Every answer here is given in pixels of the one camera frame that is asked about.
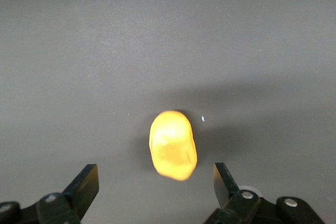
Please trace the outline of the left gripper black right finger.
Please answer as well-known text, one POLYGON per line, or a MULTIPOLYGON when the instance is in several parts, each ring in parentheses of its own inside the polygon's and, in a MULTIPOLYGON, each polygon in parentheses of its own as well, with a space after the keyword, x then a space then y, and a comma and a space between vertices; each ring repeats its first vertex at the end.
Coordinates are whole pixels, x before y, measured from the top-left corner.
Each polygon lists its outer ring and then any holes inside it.
POLYGON ((251 223, 261 203, 258 195, 241 190, 224 163, 214 165, 214 190, 219 203, 205 224, 251 223))

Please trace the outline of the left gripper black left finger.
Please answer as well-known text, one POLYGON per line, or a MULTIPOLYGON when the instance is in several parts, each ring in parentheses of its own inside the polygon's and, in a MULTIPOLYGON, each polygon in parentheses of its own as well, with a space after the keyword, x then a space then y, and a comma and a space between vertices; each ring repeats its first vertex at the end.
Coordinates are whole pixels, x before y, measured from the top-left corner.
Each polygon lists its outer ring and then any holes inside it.
POLYGON ((99 191, 98 166, 88 164, 61 193, 36 203, 39 223, 81 223, 99 191))

